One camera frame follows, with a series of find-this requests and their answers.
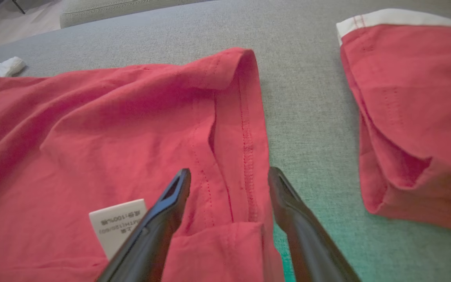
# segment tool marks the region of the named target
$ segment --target black metal leg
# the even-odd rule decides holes
[[[22,10],[22,8],[18,5],[18,3],[16,2],[16,0],[11,0],[13,2],[13,4],[16,5],[16,7],[22,12],[22,14],[25,14],[25,12]]]

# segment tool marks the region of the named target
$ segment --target folded red garment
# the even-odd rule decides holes
[[[164,281],[283,280],[254,53],[0,78],[0,281],[93,281],[88,213],[192,184]]]
[[[451,20],[386,9],[337,29],[365,207],[451,228]]]

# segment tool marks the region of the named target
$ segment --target white tag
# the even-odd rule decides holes
[[[144,199],[90,213],[90,221],[107,259],[111,260],[147,212]]]

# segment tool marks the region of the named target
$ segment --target gray sofa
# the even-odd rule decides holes
[[[451,281],[451,230],[368,214],[358,177],[358,111],[335,23],[387,7],[451,18],[448,0],[219,0],[85,23],[0,47],[24,76],[133,64],[186,64],[229,47],[257,57],[280,167],[365,282]],[[274,232],[293,281],[286,238]]]

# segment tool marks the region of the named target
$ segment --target gray ottoman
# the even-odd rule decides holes
[[[65,0],[60,27],[206,0]]]

